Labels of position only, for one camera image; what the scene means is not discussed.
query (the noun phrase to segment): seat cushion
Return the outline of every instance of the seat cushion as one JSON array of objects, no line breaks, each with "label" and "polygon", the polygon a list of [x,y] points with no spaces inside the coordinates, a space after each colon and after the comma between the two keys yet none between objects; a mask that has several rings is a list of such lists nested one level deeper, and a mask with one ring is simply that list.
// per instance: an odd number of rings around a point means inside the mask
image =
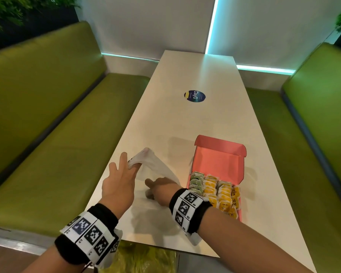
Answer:
[{"label": "seat cushion", "polygon": [[105,70],[87,22],[0,50],[0,172]]},{"label": "seat cushion", "polygon": [[105,77],[0,186],[0,227],[55,237],[81,213],[148,82]]},{"label": "seat cushion", "polygon": [[247,89],[318,273],[341,273],[341,201],[278,92]]},{"label": "seat cushion", "polygon": [[283,89],[341,180],[341,49],[321,44]]}]

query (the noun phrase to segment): wristband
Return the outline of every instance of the wristband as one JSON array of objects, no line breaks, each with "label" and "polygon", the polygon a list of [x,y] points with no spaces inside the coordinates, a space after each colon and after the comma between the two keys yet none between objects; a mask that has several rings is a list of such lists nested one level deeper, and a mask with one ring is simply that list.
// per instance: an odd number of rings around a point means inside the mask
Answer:
[{"label": "wristband", "polygon": [[60,232],[55,245],[59,254],[71,264],[85,264],[89,261],[98,266],[115,253],[122,232],[114,230],[118,220],[102,204],[92,206],[68,223]]},{"label": "wristband", "polygon": [[173,219],[193,245],[197,245],[201,240],[196,232],[203,215],[211,206],[208,198],[200,197],[185,188],[179,189],[169,202]]}]

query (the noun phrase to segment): bench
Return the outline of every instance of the bench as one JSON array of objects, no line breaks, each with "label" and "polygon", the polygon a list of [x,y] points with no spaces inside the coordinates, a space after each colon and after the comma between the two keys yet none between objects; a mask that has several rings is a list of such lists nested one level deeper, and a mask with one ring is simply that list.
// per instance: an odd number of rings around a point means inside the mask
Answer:
[{"label": "bench", "polygon": [[[285,82],[285,96],[341,182],[341,50],[320,45]],[[247,88],[318,273],[341,273],[341,198],[279,92]]]},{"label": "bench", "polygon": [[56,237],[85,209],[149,82],[105,71],[87,22],[0,50],[0,228]]}]

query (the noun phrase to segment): forearm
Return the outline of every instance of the forearm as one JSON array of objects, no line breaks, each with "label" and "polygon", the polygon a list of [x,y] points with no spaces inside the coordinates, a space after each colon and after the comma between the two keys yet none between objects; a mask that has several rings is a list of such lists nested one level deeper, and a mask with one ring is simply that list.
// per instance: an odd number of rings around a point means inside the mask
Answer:
[{"label": "forearm", "polygon": [[311,273],[276,244],[216,208],[205,212],[197,233],[235,273]]},{"label": "forearm", "polygon": [[85,264],[73,265],[66,262],[53,245],[38,257],[23,273],[80,273]]}]

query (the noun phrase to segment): left hand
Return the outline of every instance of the left hand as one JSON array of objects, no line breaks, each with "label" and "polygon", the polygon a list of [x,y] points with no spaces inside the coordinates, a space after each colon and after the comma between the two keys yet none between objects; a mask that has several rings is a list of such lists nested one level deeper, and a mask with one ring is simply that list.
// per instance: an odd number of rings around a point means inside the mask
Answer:
[{"label": "left hand", "polygon": [[114,162],[109,164],[110,174],[102,183],[102,198],[99,203],[108,207],[117,219],[127,211],[134,201],[135,177],[141,164],[129,169],[127,153],[120,155],[119,169]]}]

